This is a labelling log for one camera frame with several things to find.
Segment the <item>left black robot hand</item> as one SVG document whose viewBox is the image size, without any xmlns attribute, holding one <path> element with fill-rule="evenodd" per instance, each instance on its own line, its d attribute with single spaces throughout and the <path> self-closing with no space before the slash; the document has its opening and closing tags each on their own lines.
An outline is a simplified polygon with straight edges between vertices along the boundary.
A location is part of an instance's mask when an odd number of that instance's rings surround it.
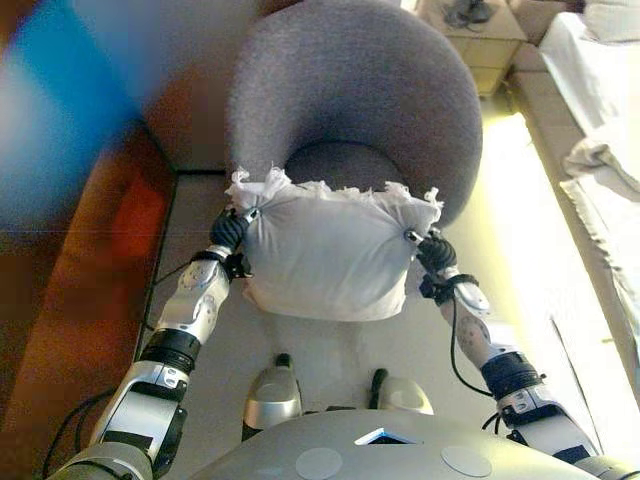
<svg viewBox="0 0 640 480">
<path fill-rule="evenodd" d="M 213 245 L 235 252 L 240 246 L 249 225 L 258 217 L 257 208 L 239 211 L 235 207 L 226 207 L 214 220 L 209 239 Z"/>
</svg>

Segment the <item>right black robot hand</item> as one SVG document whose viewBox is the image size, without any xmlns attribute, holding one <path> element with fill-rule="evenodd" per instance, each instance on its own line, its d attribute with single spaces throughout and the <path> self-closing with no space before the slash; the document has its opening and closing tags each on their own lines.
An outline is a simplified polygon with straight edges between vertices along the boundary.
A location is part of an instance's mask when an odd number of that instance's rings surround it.
<svg viewBox="0 0 640 480">
<path fill-rule="evenodd" d="M 426 272 L 438 274 L 457 265 L 454 247 L 439 230 L 431 229 L 424 235 L 414 230 L 406 230 L 404 237 L 416 247 L 415 257 Z"/>
</svg>

